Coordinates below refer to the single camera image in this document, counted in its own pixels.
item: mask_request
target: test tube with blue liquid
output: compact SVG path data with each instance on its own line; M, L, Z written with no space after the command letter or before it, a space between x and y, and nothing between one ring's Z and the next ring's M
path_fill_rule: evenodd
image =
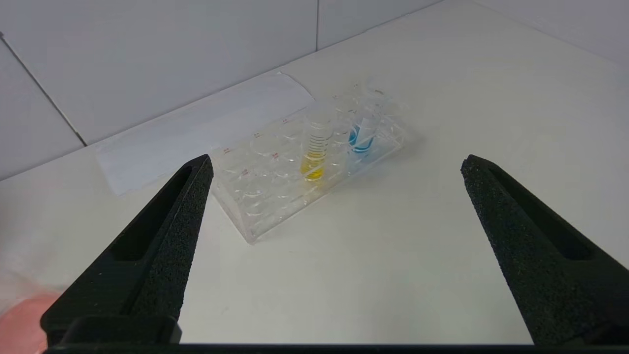
M352 120L349 142L352 152L366 156L374 142L382 120L382 108L387 99L384 93L367 83L358 98L358 107Z

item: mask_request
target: tile grout line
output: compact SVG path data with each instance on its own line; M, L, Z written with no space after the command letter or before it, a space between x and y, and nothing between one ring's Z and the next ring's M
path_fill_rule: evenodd
M319 1L316 0L316 38L314 39L314 51L319 50Z
M46 97L48 102L50 102L50 104L55 108L57 113L59 113L59 115L64 119L65 123L73 131L74 135L76 135L77 138L79 138L79 140L81 141L81 144L83 144L83 146L87 146L87 144L85 143L85 140L83 139L83 137L79 134L79 132L76 130L76 128L72 125L70 120L64 115L64 113L61 111L61 109L59 109L57 104L55 104L55 102L52 100L52 97L50 97L50 95L43 89L43 87L39 83L39 81L37 81L37 79L35 79L35 76L33 76L33 74L30 72L30 70L28 70L28 68L26 67L26 64L24 64L24 62L18 57L18 54L13 50L13 48L6 41L6 38L4 37L4 34L2 32L0 32L0 41L2 41L2 43L4 43L4 45L9 49L9 51L11 52L13 57L19 62L19 64L26 71L26 73L31 78L31 80L33 80L33 82L37 85L37 88L43 93L44 97Z

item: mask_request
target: pink object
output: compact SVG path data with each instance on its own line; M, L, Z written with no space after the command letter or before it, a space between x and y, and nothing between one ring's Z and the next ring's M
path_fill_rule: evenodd
M59 298L44 293L8 309L0 316L0 354L39 354L46 350L46 334L40 327L42 314Z

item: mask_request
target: white table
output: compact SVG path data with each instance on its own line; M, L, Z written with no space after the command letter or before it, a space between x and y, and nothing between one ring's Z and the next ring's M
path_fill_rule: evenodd
M373 75L409 106L409 146L255 246L210 197L182 341L531 343L465 191L468 154L629 265L629 73L611 62L446 0L281 71L315 98ZM0 256L67 285L165 181L116 197L93 147L2 181Z

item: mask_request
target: test tube rack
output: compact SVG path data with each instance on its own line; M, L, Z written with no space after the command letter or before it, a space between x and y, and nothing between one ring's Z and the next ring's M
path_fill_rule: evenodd
M353 113L359 98L356 85L334 96L327 107L333 115L332 134L325 160L316 169L304 171L302 147L305 122L322 109L307 107L278 119L233 147L210 152L214 166L212 191L246 242L253 244L277 224L287 220L330 190L369 170L400 150L404 130L401 110L393 100L367 154L349 146Z

